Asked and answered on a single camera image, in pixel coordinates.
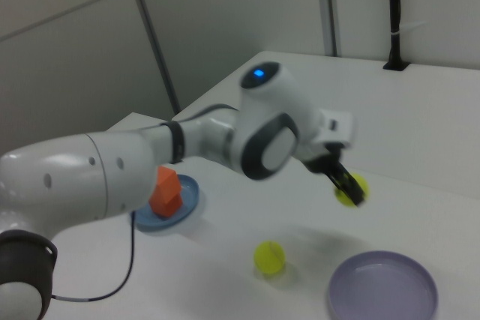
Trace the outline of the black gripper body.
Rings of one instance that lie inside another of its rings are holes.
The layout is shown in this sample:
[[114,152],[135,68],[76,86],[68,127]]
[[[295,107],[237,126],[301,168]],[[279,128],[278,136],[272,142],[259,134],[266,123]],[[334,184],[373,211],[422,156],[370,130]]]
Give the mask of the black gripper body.
[[344,171],[341,165],[341,153],[344,145],[340,142],[327,142],[326,153],[315,156],[314,159],[304,160],[302,164],[314,174],[324,174],[329,177],[339,178]]

